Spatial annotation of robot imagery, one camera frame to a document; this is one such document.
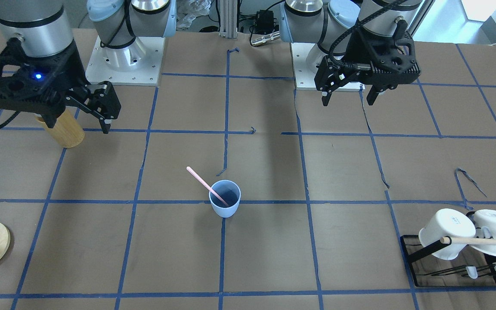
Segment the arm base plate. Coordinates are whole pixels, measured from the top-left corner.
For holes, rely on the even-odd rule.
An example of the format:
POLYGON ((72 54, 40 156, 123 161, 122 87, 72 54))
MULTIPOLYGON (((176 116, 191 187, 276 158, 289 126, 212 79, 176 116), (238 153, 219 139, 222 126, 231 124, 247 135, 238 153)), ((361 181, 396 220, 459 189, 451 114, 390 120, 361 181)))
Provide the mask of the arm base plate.
POLYGON ((102 48, 98 37, 85 76, 91 84, 159 86, 165 43, 161 37, 137 37, 128 47, 110 49, 102 48))
POLYGON ((297 90, 315 91, 317 65, 325 56, 316 43, 291 43, 292 64, 297 90))

